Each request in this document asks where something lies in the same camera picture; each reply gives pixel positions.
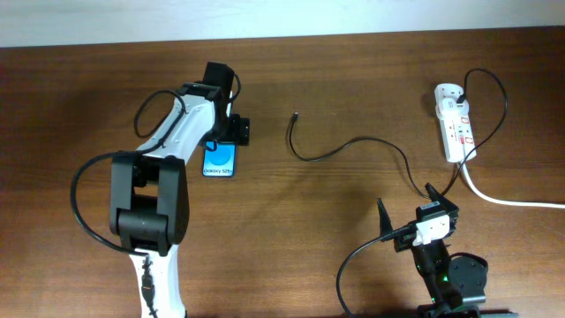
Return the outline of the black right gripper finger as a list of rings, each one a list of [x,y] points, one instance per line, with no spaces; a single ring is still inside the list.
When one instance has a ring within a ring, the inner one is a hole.
[[[431,201],[437,201],[446,212],[457,211],[457,205],[448,200],[444,195],[440,194],[430,183],[425,185],[425,189]]]
[[[377,208],[379,213],[380,219],[380,235],[385,237],[393,232],[392,223],[389,217],[389,214],[385,208],[384,202],[382,198],[377,199]]]

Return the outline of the blue Samsung Galaxy smartphone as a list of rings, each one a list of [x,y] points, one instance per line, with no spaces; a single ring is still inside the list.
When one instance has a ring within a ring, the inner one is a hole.
[[[207,178],[232,178],[236,167],[237,146],[233,143],[206,144],[202,174]]]

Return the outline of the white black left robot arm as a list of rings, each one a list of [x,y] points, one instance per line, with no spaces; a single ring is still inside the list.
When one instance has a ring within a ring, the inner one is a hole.
[[[198,147],[246,146],[250,121],[230,108],[241,82],[226,64],[207,63],[202,80],[172,91],[171,112],[132,155],[111,163],[109,227],[136,271],[144,317],[185,317],[178,249],[190,205],[185,167]]]

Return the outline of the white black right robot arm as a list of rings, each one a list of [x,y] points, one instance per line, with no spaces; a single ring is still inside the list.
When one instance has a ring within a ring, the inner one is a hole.
[[[456,229],[459,207],[431,184],[426,184],[426,191],[431,201],[416,208],[415,220],[397,229],[392,227],[382,199],[377,200],[381,240],[391,240],[398,253],[411,251],[434,304],[441,311],[453,310],[463,304],[463,296],[449,278],[444,239]]]

